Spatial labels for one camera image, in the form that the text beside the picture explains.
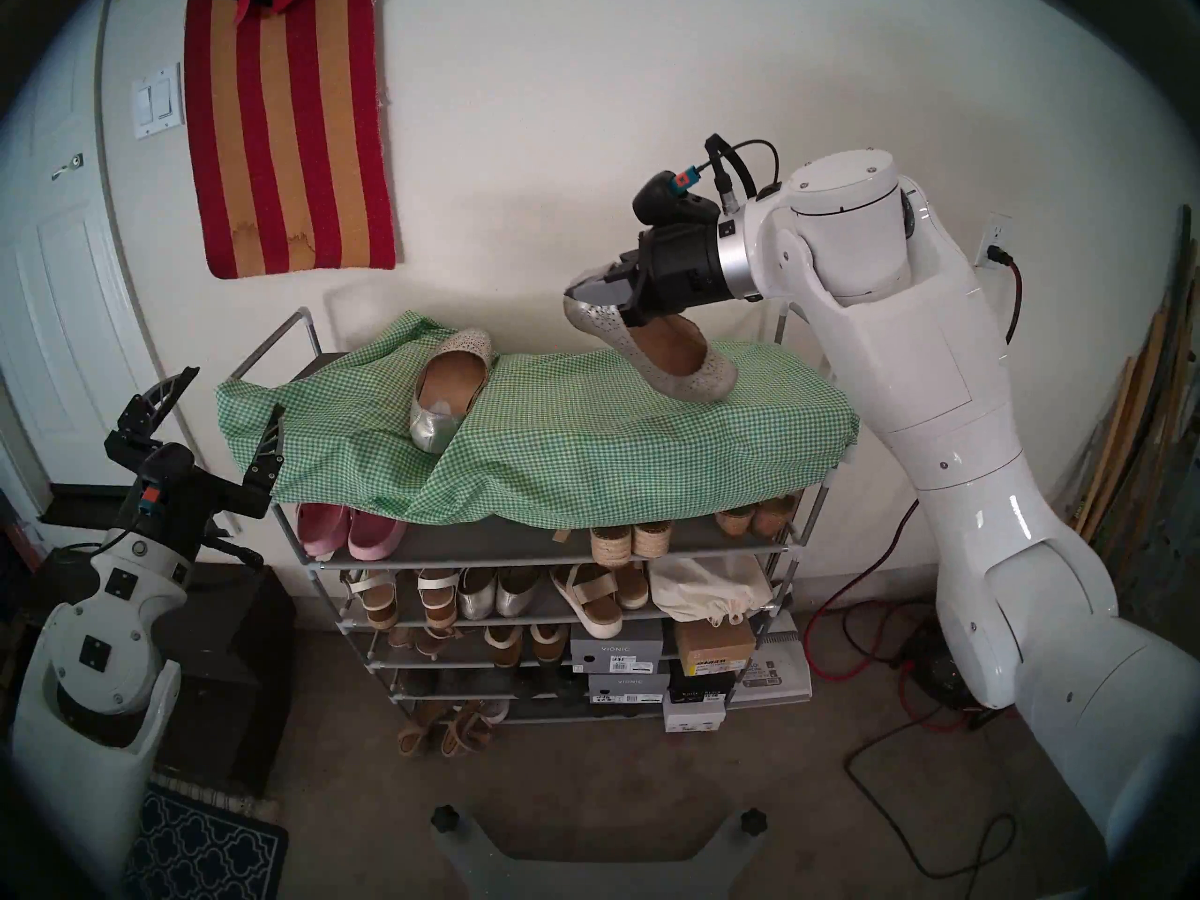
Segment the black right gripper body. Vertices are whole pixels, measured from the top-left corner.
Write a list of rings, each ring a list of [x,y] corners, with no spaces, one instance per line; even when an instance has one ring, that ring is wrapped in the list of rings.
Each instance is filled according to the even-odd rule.
[[[638,234],[641,276],[635,301],[618,308],[626,328],[728,300],[716,222],[660,226]]]

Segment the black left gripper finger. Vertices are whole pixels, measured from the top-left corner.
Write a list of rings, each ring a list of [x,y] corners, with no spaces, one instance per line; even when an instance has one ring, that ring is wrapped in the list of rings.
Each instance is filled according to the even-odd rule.
[[[262,439],[256,448],[247,472],[244,475],[244,487],[257,492],[271,492],[286,457],[283,456],[283,418],[286,407],[275,403]]]
[[[182,394],[196,380],[202,370],[185,367],[178,376],[167,377],[144,394],[134,395],[124,410],[125,437],[152,437],[160,426],[172,416]]]

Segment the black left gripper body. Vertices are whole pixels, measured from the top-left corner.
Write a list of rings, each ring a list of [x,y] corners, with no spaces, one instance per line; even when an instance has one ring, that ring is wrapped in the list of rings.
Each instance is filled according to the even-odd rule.
[[[190,448],[158,443],[144,437],[125,437],[114,431],[104,438],[104,452],[118,466],[133,472],[112,529],[118,538],[140,536],[196,562],[202,548],[238,558],[262,570],[256,551],[232,544],[218,534],[211,520],[220,512],[263,518],[271,492],[257,492],[206,472],[196,463]]]

